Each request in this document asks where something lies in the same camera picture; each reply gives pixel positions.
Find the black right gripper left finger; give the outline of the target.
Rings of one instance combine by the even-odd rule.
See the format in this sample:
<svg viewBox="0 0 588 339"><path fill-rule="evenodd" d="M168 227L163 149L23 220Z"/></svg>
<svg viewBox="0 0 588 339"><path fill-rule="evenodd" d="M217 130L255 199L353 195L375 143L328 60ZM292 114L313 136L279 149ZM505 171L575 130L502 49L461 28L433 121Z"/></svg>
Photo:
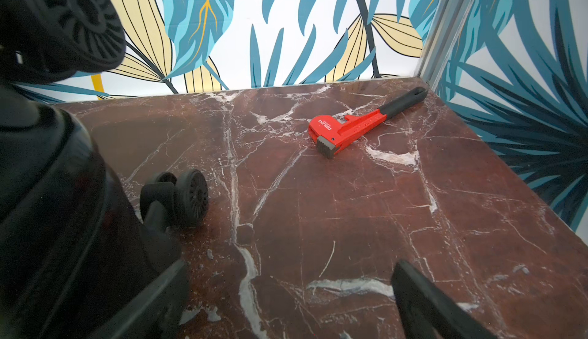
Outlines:
<svg viewBox="0 0 588 339"><path fill-rule="evenodd" d="M179 259L89 337L175 338L188 293L188 266Z"/></svg>

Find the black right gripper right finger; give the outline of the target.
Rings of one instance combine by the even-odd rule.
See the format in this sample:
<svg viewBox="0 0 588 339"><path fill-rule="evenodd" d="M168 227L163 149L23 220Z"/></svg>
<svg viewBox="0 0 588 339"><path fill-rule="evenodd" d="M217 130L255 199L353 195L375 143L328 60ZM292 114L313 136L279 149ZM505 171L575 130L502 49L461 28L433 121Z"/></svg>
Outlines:
<svg viewBox="0 0 588 339"><path fill-rule="evenodd" d="M401 259L391 285L406 338L494 338L426 276Z"/></svg>

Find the black ribbed hard-shell suitcase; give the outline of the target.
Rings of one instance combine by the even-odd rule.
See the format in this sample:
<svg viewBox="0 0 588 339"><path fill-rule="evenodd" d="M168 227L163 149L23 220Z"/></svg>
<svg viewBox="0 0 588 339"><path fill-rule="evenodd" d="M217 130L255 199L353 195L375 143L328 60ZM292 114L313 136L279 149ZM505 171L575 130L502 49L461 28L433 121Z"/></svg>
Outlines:
<svg viewBox="0 0 588 339"><path fill-rule="evenodd" d="M115 69L125 52L111 0L1 0L4 338L90 338L182 259L167 229L208 211L197 169L157 174L135 210L87 129L18 89Z"/></svg>

